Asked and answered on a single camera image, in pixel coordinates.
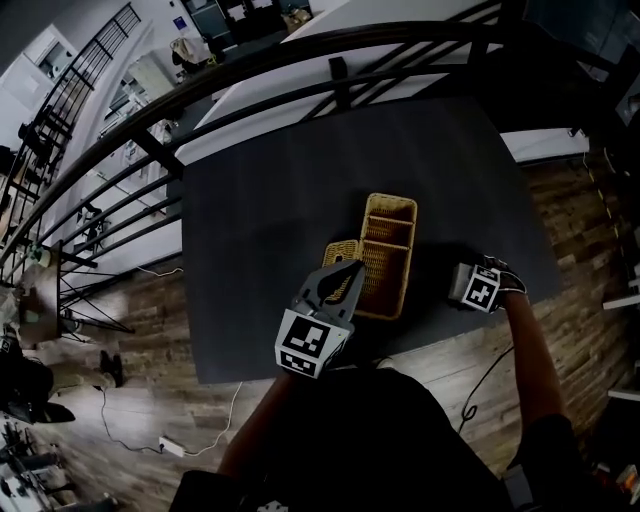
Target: wire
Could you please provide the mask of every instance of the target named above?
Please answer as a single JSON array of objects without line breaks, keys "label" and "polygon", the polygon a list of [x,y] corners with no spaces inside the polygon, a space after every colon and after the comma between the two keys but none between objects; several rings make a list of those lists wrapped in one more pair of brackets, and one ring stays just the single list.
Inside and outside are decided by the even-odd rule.
[{"label": "wire", "polygon": [[138,270],[142,270],[143,272],[146,272],[147,274],[153,274],[154,276],[157,276],[157,277],[170,276],[171,274],[175,274],[178,270],[179,270],[180,272],[184,272],[184,269],[183,269],[183,268],[181,268],[181,267],[176,267],[176,268],[174,268],[171,272],[166,272],[166,273],[164,273],[164,274],[156,274],[153,270],[146,270],[146,269],[144,269],[144,268],[142,268],[142,267],[136,267],[136,268],[137,268]]},{"label": "wire", "polygon": [[207,446],[206,448],[203,448],[202,450],[200,450],[199,452],[196,452],[196,453],[184,452],[184,454],[186,456],[188,456],[188,457],[198,457],[199,455],[202,455],[207,450],[211,450],[212,448],[215,448],[218,445],[218,441],[220,440],[220,438],[229,431],[229,429],[231,428],[231,417],[233,416],[233,404],[236,401],[236,397],[238,396],[238,393],[240,392],[240,388],[242,387],[242,384],[243,383],[241,382],[238,385],[238,389],[236,389],[236,392],[233,395],[233,398],[231,399],[231,408],[229,409],[229,420],[227,421],[227,428],[225,428],[222,432],[220,432],[218,434],[218,437],[216,437],[215,442],[211,446]]},{"label": "wire", "polygon": [[509,347],[502,354],[500,354],[498,356],[498,359],[496,359],[494,361],[494,363],[489,367],[487,372],[482,376],[482,378],[476,384],[476,387],[473,388],[471,393],[469,393],[469,396],[467,397],[466,402],[462,406],[462,412],[460,413],[460,415],[462,416],[462,423],[460,423],[460,427],[458,428],[458,434],[460,434],[462,432],[462,429],[463,429],[465,423],[467,423],[467,421],[471,421],[475,417],[476,413],[478,412],[478,406],[477,405],[472,405],[471,407],[469,407],[469,402],[471,401],[471,397],[473,397],[473,394],[476,391],[478,391],[478,388],[482,385],[482,383],[484,382],[484,379],[486,379],[489,376],[489,374],[493,371],[493,369],[496,366],[498,366],[498,363],[500,361],[502,361],[504,356],[506,356],[512,350],[513,350],[513,345],[510,344]]},{"label": "wire", "polygon": [[104,408],[107,405],[107,390],[106,389],[102,389],[102,395],[104,396],[104,401],[102,402],[102,409],[100,409],[100,416],[102,416],[102,423],[104,423],[104,428],[107,431],[107,435],[109,436],[109,439],[111,440],[111,442],[120,443],[122,446],[124,446],[130,452],[142,452],[144,450],[150,450],[152,452],[159,453],[160,455],[162,455],[162,449],[156,450],[155,448],[151,448],[150,446],[143,446],[142,448],[129,448],[124,442],[120,441],[119,439],[114,439],[113,437],[111,437],[111,432],[109,432],[109,427],[107,426],[107,420],[104,419]]}]

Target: person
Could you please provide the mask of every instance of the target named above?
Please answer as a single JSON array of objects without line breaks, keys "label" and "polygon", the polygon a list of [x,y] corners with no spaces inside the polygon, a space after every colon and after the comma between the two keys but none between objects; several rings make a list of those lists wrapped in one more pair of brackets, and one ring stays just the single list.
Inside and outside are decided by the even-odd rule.
[{"label": "person", "polygon": [[282,512],[623,507],[624,497],[598,487],[583,467],[527,296],[505,292],[501,300],[522,417],[510,466],[518,492],[481,462],[431,393],[386,360],[377,369],[327,371],[317,381],[278,377],[217,473],[183,475],[171,512],[201,510],[205,503],[217,511]]},{"label": "person", "polygon": [[100,352],[100,371],[75,362],[45,366],[37,359],[25,357],[16,332],[5,324],[0,336],[0,410],[26,410],[31,421],[48,422],[45,406],[49,398],[62,389],[90,385],[100,390],[123,384],[120,356],[112,358]]}]

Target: black railing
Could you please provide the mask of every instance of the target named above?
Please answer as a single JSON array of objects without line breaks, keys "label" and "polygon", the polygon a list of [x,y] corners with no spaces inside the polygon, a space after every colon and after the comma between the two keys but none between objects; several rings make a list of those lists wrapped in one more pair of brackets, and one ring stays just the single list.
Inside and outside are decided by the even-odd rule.
[{"label": "black railing", "polygon": [[[496,4],[497,2],[493,1],[486,2],[483,4],[483,9],[493,8]],[[143,187],[135,194],[131,194],[125,199],[114,204],[108,210],[105,210],[95,216],[87,223],[78,226],[73,233],[63,237],[63,244],[69,244],[78,233],[84,232],[88,228],[95,226],[97,223],[121,210],[132,201],[135,201],[153,190],[167,185],[173,180],[180,179],[183,165],[176,159],[173,152],[184,144],[196,140],[203,135],[214,132],[223,126],[228,126],[251,115],[267,111],[292,101],[321,93],[333,92],[339,88],[351,88],[353,86],[363,85],[364,88],[369,89],[372,88],[370,87],[371,84],[374,84],[373,87],[375,87],[375,85],[386,80],[393,80],[397,83],[397,81],[401,81],[410,76],[456,73],[468,67],[468,64],[438,64],[437,61],[439,58],[446,53],[442,53],[443,50],[451,50],[451,48],[459,48],[464,44],[471,43],[470,54],[473,56],[473,61],[481,62],[482,56],[486,53],[489,44],[511,46],[522,45],[528,48],[535,45],[540,48],[540,51],[553,51],[553,54],[556,57],[563,57],[567,59],[568,62],[580,62],[586,65],[595,66],[610,72],[611,77],[616,76],[617,67],[611,62],[598,57],[597,55],[579,50],[571,45],[552,41],[548,38],[541,38],[539,31],[529,30],[526,24],[518,23],[517,27],[508,23],[485,25],[483,22],[495,19],[498,13],[483,14],[482,9],[474,10],[471,15],[478,15],[475,23],[461,23],[459,21],[402,22],[321,33],[270,47],[262,52],[249,55],[235,62],[206,70],[204,73],[178,86],[170,93],[143,108],[140,112],[127,119],[113,131],[107,133],[100,141],[90,147],[80,158],[78,158],[70,166],[67,172],[65,172],[64,176],[57,180],[38,200],[38,202],[33,206],[28,217],[25,218],[16,229],[13,237],[9,240],[4,251],[0,254],[0,265],[4,265],[7,260],[15,254],[21,237],[29,234],[32,227],[40,222],[43,215],[46,214],[46,212],[65,192],[76,184],[78,180],[80,180],[90,169],[94,168],[113,151],[117,150],[130,140],[133,140],[141,146],[148,155],[141,158],[133,165],[130,165],[128,168],[120,171],[118,174],[103,183],[99,188],[92,191],[60,219],[58,219],[44,233],[40,234],[40,229],[38,228],[37,235],[34,238],[37,244],[45,242],[61,226],[81,211],[82,208],[89,205],[91,201],[94,201],[107,190],[117,186],[120,182],[154,161],[159,162],[168,171],[168,174]],[[420,45],[422,43],[427,43],[424,48],[428,49],[426,51],[422,49],[419,50],[419,55],[415,59],[401,57],[403,52],[406,52],[409,49],[415,49],[416,45]],[[440,47],[440,45],[445,43],[451,44],[447,48]],[[187,107],[206,96],[210,96],[211,94],[242,80],[246,80],[296,62],[323,55],[331,55],[350,50],[390,44],[399,44],[400,46],[392,52],[391,57],[387,56],[384,58],[386,59],[384,64],[391,63],[391,61],[396,57],[401,57],[400,61],[403,62],[403,65],[400,66],[392,64],[388,69],[383,71],[376,71],[381,65],[370,65],[361,70],[358,74],[348,76],[347,78],[330,80],[269,98],[216,119],[182,137],[179,137],[176,140],[173,140],[166,146],[156,141],[147,131],[150,126],[164,119],[169,115],[169,113],[179,111],[180,109]],[[363,88],[356,90],[353,94],[358,94],[362,89]],[[141,220],[146,215],[173,204],[174,201],[176,200],[167,199],[165,201],[161,201],[153,208],[144,210],[115,226],[111,226],[104,233],[87,240],[86,244],[77,247],[75,252],[68,255],[69,257],[66,258],[67,261],[74,261],[70,257],[74,257],[74,254],[77,255],[82,252],[83,249],[89,247],[88,244],[96,241],[102,241],[111,234]],[[109,251],[117,247],[121,247],[140,236],[148,234],[172,222],[178,221],[179,219],[179,214],[167,215],[160,222],[146,226],[144,229],[141,229],[116,243],[108,245],[97,252],[94,252],[81,263],[76,263],[75,267],[67,266],[66,270],[70,271],[82,265],[94,264],[94,260],[96,258],[104,256]],[[12,264],[8,275],[13,276],[17,273],[25,260],[26,255],[23,255],[17,263]]]},{"label": "black railing", "polygon": [[[138,23],[140,18],[131,4],[120,9],[62,71],[34,121],[26,129],[23,128],[20,135],[24,142],[0,193],[0,214],[5,217],[4,222],[0,223],[4,226],[4,232],[0,232],[0,243],[5,244],[16,227],[30,214],[31,206],[28,204],[35,203],[47,183],[57,178],[82,107],[113,56]],[[35,241],[41,228],[41,219],[37,224],[35,232],[21,235],[19,246],[23,252]],[[4,267],[0,267],[0,279],[3,278],[3,271]]]}]

